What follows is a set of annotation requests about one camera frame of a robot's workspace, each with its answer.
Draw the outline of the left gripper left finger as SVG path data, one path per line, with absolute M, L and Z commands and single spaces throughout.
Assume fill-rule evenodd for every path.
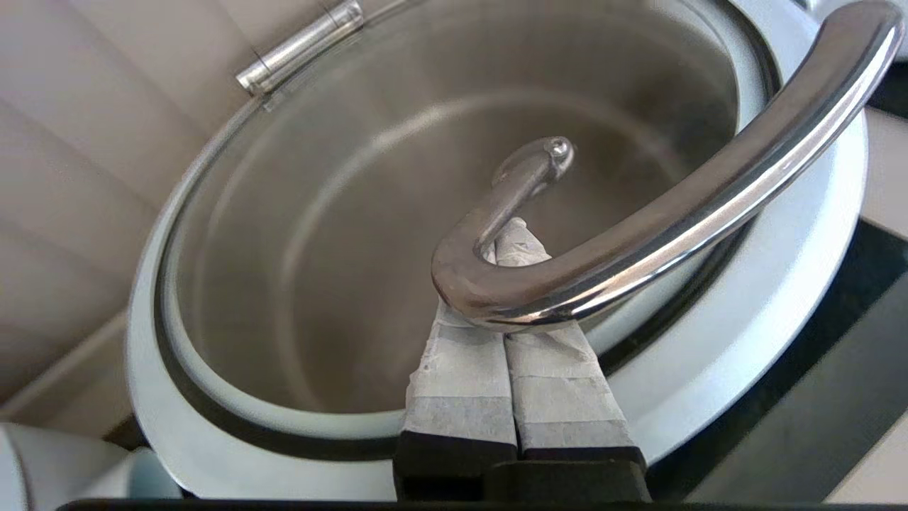
M 518 457 L 502 334 L 440 305 L 406 388 L 394 455 L 400 499 L 481 499 L 489 469 Z

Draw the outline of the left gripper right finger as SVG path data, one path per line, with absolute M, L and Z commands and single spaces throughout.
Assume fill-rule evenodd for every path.
M 504 347 L 522 459 L 622 460 L 646 468 L 577 321 L 505 334 Z

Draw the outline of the glass lid with white rim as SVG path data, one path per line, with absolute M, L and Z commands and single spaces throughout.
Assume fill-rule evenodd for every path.
M 519 212 L 564 178 L 577 148 L 565 136 L 525 143 L 438 240 L 429 266 L 436 310 L 448 305 L 503 337 L 577 321 L 646 468 L 525 460 L 518 435 L 518 457 L 487 471 L 483 498 L 400 499 L 394 455 L 406 389 L 400 410 L 315 413 L 268 404 L 215 375 L 191 345 L 165 280 L 172 234 L 204 172 L 298 71 L 251 97 L 205 145 L 140 259 L 128 385 L 134 417 L 175 481 L 194 497 L 230 500 L 648 500 L 648 463 L 751 388 L 830 284 L 865 187 L 863 110 L 905 32 L 904 12 L 888 0 L 852 0 L 823 14 L 798 0 L 679 1 L 672 13 L 731 58 L 739 120 L 729 142 L 643 208 L 558 256 Z

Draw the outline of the black induction cooktop plate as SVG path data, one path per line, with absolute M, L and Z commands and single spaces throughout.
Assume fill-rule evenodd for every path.
M 908 410 L 908 240 L 860 220 L 771 368 L 650 468 L 661 502 L 821 502 Z

